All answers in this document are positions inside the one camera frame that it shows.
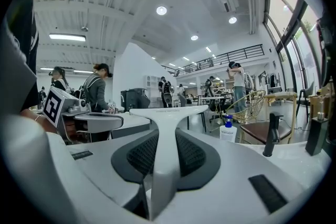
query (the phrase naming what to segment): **chair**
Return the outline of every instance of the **chair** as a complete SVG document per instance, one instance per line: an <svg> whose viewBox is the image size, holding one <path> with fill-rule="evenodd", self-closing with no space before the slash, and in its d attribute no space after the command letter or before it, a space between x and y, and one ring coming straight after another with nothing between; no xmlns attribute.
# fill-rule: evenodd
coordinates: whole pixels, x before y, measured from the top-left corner
<svg viewBox="0 0 336 224"><path fill-rule="evenodd" d="M263 107L265 94L266 94L266 92L264 90L252 92L252 93L244 96L243 98L237 100L232 105L230 105L227 108L226 112L228 112L230 109L234 108L234 106L237 105L241 100L245 101L245 98L249 97L250 104L247 106L246 109L244 109L240 112L237 112L237 113L230 114L230 115L232 115L234 120L243 121L244 123L249 122L253 119L255 120L257 118L261 108Z"/></svg>
<svg viewBox="0 0 336 224"><path fill-rule="evenodd" d="M279 124L278 132L280 136L280 144L290 143L291 137L295 130L295 110L296 110L296 97L295 92L278 92L265 96L267 100L266 116L268 116L268 103L275 101L276 99L292 99L292 123L291 127L286 124ZM268 135L269 122L256 122L249 123L240 126L241 133L239 142L248 142L250 144L265 145ZM248 140L245 139L245 134L249 135Z"/></svg>
<svg viewBox="0 0 336 224"><path fill-rule="evenodd" d="M299 108L300 108L300 99L301 99L301 95L303 94L304 97L304 102L306 105L306 117L307 117L307 122L308 122L308 103L307 103L307 98L313 94L313 90L314 90L314 82L310 85L310 87L308 89L303 89L300 91L300 95L299 95L299 105L296 109L296 117L298 116L298 112L299 112Z"/></svg>

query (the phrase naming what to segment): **white table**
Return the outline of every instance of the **white table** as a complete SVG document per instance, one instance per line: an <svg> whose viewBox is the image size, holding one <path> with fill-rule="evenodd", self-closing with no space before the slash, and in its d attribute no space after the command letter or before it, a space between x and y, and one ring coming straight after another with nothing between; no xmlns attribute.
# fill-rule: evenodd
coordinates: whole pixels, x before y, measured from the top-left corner
<svg viewBox="0 0 336 224"><path fill-rule="evenodd" d="M149 130L151 122L149 119L130 115L128 112L116 115L124 119L124 124L120 128L112 130L112 138L119 138Z"/></svg>

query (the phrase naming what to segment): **spray bottle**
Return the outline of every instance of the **spray bottle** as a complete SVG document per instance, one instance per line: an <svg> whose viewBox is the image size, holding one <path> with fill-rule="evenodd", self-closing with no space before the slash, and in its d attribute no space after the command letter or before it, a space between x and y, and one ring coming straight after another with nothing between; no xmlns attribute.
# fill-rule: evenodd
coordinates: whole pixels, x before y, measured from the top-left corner
<svg viewBox="0 0 336 224"><path fill-rule="evenodd" d="M232 126L232 115L224 115L226 118L225 125L219 128L219 135L221 140L226 140L230 142L235 142L237 128Z"/></svg>

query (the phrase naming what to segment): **white shirt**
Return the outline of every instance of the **white shirt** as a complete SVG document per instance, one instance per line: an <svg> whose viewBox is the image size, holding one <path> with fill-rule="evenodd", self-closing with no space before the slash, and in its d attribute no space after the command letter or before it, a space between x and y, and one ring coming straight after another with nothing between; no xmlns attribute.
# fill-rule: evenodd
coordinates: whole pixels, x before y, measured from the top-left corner
<svg viewBox="0 0 336 224"><path fill-rule="evenodd" d="M244 69L242 67L238 67L240 72L231 72L231 76L233 75L233 78L235 82L233 83L234 87L241 86L245 87L245 75L244 75Z"/></svg>

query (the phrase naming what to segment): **recessed light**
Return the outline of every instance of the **recessed light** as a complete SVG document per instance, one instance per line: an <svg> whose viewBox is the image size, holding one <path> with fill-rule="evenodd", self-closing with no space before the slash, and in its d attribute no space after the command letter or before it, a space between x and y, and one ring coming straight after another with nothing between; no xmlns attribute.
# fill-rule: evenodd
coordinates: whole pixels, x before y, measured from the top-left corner
<svg viewBox="0 0 336 224"><path fill-rule="evenodd" d="M237 18L236 17L231 17L229 20L230 24L234 24L235 22L237 22Z"/></svg>
<svg viewBox="0 0 336 224"><path fill-rule="evenodd" d="M92 71L82 71L82 70L74 70L75 73L89 73L92 74Z"/></svg>
<svg viewBox="0 0 336 224"><path fill-rule="evenodd" d="M49 34L51 39L64 39L64 40L75 40L75 41L85 41L85 36L80 35L70 35L70 34Z"/></svg>
<svg viewBox="0 0 336 224"><path fill-rule="evenodd" d="M165 15L167 13L167 9L164 6L160 6L156 9L156 13L159 15Z"/></svg>

